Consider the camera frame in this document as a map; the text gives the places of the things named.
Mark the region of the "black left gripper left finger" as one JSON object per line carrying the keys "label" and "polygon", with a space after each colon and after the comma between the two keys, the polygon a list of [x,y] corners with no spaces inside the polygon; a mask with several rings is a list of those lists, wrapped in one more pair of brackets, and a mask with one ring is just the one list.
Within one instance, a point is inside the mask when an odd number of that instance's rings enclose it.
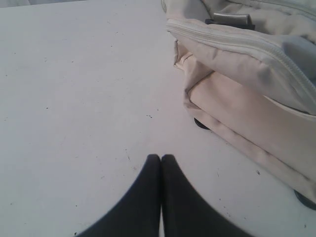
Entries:
{"label": "black left gripper left finger", "polygon": [[79,236],[158,237],[160,204],[160,158],[150,154],[119,202]]}

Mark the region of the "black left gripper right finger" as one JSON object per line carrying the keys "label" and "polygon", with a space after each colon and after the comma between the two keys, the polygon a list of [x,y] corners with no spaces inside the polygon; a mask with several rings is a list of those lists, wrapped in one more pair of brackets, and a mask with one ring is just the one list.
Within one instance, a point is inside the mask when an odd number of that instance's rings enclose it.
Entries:
{"label": "black left gripper right finger", "polygon": [[213,209],[190,184],[175,156],[161,158],[162,216],[166,237],[249,237]]}

